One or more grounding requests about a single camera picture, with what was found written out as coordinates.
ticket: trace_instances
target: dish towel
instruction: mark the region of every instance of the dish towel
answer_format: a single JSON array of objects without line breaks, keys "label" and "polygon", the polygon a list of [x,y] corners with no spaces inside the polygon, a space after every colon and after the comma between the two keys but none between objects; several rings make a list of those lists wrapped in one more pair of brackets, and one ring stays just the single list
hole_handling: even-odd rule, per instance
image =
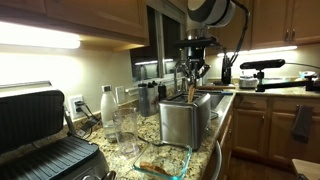
[{"label": "dish towel", "polygon": [[296,120],[291,129],[293,138],[296,141],[307,144],[309,141],[309,130],[312,119],[313,107],[300,105],[296,113]]}]

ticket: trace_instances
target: glass baking dish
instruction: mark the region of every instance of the glass baking dish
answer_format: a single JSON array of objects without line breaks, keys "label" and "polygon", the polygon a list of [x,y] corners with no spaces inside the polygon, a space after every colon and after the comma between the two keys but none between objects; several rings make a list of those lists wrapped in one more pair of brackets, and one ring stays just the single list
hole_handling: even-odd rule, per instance
[{"label": "glass baking dish", "polygon": [[133,163],[142,179],[183,179],[192,154],[185,145],[148,144]]}]

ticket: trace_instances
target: window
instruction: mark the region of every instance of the window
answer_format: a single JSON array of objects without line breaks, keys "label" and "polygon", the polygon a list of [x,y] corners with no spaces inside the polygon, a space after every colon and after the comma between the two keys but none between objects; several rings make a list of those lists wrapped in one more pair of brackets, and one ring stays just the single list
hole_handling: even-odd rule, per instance
[{"label": "window", "polygon": [[185,37],[184,13],[168,2],[159,2],[162,1],[148,2],[150,45],[130,50],[134,82],[172,74],[181,59],[182,52],[174,45]]}]

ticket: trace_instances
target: panini press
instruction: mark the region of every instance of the panini press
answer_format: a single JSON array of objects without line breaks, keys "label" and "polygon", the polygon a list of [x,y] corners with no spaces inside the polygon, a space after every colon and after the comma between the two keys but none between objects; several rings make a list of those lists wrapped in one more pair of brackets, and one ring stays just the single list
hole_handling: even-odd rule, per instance
[{"label": "panini press", "polygon": [[[52,86],[0,86],[0,154],[59,133],[63,120],[64,94]],[[107,172],[98,145],[73,135],[0,165],[1,180],[103,179]]]}]

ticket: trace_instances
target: electrical outlet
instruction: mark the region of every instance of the electrical outlet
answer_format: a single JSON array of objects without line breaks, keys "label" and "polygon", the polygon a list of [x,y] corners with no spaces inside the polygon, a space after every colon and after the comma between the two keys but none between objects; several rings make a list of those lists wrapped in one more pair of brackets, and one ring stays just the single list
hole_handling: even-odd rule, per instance
[{"label": "electrical outlet", "polygon": [[124,103],[126,100],[125,94],[124,94],[124,87],[119,86],[115,88],[116,90],[116,99],[118,104]]},{"label": "electrical outlet", "polygon": [[84,116],[84,114],[82,112],[76,111],[77,106],[76,106],[75,102],[77,102],[77,101],[83,101],[82,95],[69,97],[69,107],[70,107],[71,119],[77,119],[81,116]]}]

